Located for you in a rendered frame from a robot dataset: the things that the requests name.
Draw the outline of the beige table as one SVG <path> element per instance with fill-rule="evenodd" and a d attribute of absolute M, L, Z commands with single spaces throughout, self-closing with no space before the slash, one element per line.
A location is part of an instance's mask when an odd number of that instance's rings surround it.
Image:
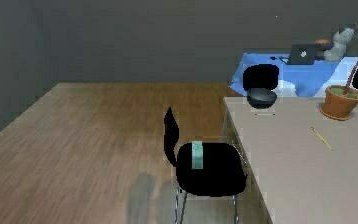
<path fill-rule="evenodd" d="M 321 98 L 280 98 L 264 111 L 243 97 L 224 103 L 269 224 L 358 224 L 358 106 L 340 122 L 320 113 Z"/>

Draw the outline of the grey teddy bear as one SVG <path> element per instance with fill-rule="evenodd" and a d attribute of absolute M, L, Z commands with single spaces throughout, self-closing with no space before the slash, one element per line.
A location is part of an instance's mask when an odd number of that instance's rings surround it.
<path fill-rule="evenodd" d="M 353 39 L 355 29 L 346 27 L 338 30 L 333 36 L 333 47 L 324 52 L 324 59 L 328 62 L 340 62 L 346 51 L 347 45 Z"/>

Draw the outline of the black chair with metal legs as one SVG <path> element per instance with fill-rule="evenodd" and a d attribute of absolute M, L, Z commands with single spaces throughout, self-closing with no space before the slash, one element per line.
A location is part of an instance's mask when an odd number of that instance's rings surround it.
<path fill-rule="evenodd" d="M 182 224 L 188 194 L 204 197 L 228 197 L 233 200 L 233 224 L 240 224 L 237 196 L 246 188 L 247 174 L 239 151 L 228 143 L 204 142 L 203 168 L 192 168 L 191 142 L 183 144 L 178 153 L 179 126 L 172 108 L 164 116 L 164 153 L 175 168 L 177 181 L 174 224 Z"/>

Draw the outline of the black bowl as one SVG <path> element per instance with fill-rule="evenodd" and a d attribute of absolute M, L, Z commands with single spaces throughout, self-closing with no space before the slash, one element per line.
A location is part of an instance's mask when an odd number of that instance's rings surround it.
<path fill-rule="evenodd" d="M 276 100 L 276 93 L 265 88 L 252 88 L 247 92 L 248 103 L 256 109 L 270 108 Z"/>

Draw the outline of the dark grey laptop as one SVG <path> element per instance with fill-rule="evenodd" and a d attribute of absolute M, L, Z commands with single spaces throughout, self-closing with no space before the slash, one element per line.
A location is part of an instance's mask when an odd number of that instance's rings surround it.
<path fill-rule="evenodd" d="M 293 44 L 288 57 L 280 57 L 286 65 L 313 65 L 316 60 L 323 60 L 321 51 L 329 50 L 332 44 Z"/>

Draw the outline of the plant in terracotta pot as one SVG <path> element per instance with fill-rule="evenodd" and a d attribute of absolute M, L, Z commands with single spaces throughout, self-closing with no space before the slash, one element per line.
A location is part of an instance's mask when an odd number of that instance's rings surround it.
<path fill-rule="evenodd" d="M 349 25 L 355 29 L 354 38 L 358 39 L 356 31 L 357 25 Z M 352 86 L 352 80 L 358 69 L 358 58 L 352 65 L 345 84 L 331 84 L 325 88 L 324 103 L 320 107 L 320 112 L 333 120 L 346 121 L 351 117 L 351 112 L 358 106 L 358 89 Z"/>

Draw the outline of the yellow pencil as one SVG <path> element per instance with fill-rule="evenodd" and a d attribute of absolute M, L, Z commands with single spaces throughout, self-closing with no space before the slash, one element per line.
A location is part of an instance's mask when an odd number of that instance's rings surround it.
<path fill-rule="evenodd" d="M 323 142 L 323 144 L 325 144 L 328 149 L 333 151 L 333 147 L 326 141 L 326 139 L 314 127 L 311 126 L 310 128 L 315 133 L 315 135 Z"/>

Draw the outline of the blue bed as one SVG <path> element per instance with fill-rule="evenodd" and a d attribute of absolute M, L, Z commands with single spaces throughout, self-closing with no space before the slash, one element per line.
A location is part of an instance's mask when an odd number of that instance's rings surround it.
<path fill-rule="evenodd" d="M 344 86 L 347 83 L 348 76 L 358 60 L 357 57 L 344 57 L 339 63 L 320 60 L 313 65 L 286 65 L 280 60 L 286 57 L 286 54 L 244 53 L 232 76 L 230 88 L 245 96 L 243 72 L 253 65 L 273 64 L 279 68 L 279 82 L 275 88 L 279 97 L 323 98 L 328 86 Z"/>

